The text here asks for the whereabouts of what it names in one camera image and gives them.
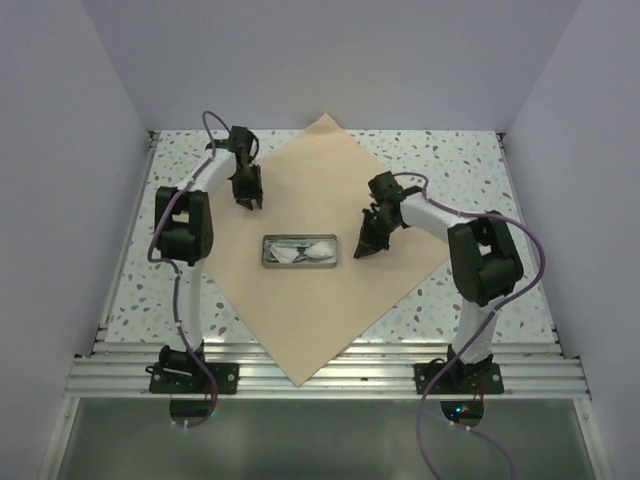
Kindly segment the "metal instrument tray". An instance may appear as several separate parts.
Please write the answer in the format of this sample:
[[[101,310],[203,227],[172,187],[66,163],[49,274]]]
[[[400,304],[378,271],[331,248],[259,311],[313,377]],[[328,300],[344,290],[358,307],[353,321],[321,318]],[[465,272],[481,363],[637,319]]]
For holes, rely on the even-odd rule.
[[[293,238],[293,239],[308,239],[315,243],[321,241],[331,242],[335,249],[335,257],[331,260],[314,261],[309,259],[305,255],[305,250],[298,250],[300,255],[291,264],[278,263],[269,251],[270,245],[276,239]],[[328,269],[335,268],[339,263],[339,244],[338,238],[334,234],[274,234],[265,235],[262,240],[262,253],[261,263],[264,268],[267,269]]]

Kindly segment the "beige cloth mat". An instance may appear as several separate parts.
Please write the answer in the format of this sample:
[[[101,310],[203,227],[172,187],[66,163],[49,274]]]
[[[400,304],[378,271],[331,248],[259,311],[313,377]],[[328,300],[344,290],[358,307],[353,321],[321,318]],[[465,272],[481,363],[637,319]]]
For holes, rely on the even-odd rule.
[[[388,312],[449,256],[446,244],[399,229],[391,248],[355,259],[374,156],[323,116],[260,161],[264,202],[249,211],[228,188],[212,198],[215,241],[205,270],[253,337],[301,385]],[[333,268],[269,269],[269,234],[333,234]]]

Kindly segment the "green white packet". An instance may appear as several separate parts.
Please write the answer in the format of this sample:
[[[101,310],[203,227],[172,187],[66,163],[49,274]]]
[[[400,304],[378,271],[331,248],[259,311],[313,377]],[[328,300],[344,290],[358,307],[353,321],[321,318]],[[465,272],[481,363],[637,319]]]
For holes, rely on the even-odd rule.
[[[289,248],[295,250],[306,250],[314,245],[314,242],[308,239],[283,238],[276,239],[272,245],[278,248]]]

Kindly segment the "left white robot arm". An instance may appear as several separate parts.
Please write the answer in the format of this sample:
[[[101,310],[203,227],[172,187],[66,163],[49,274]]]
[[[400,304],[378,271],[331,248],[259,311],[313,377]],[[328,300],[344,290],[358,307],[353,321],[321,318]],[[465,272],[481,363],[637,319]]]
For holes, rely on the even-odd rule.
[[[202,274],[215,241],[211,197],[229,183],[237,205],[250,211],[263,207],[261,167],[255,162],[259,140],[253,131],[233,126],[225,138],[212,137],[205,152],[208,157],[187,177],[157,189],[147,251],[151,263],[166,263],[175,273],[172,315],[180,338],[176,349],[189,358],[175,365],[172,379],[189,393],[201,390],[208,379],[207,367],[193,358],[204,341]]]

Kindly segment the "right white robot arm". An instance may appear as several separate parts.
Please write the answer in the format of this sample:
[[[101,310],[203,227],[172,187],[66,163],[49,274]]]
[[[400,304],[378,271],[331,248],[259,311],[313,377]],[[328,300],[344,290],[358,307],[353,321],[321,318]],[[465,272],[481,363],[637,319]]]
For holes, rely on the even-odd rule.
[[[403,187],[392,172],[368,182],[373,199],[363,211],[356,259],[390,248],[391,234],[414,227],[444,241],[451,274],[462,297],[458,331],[449,345],[445,379],[451,389],[468,392],[492,363],[495,308],[524,276],[506,217],[498,212],[463,212],[427,196],[425,186]]]

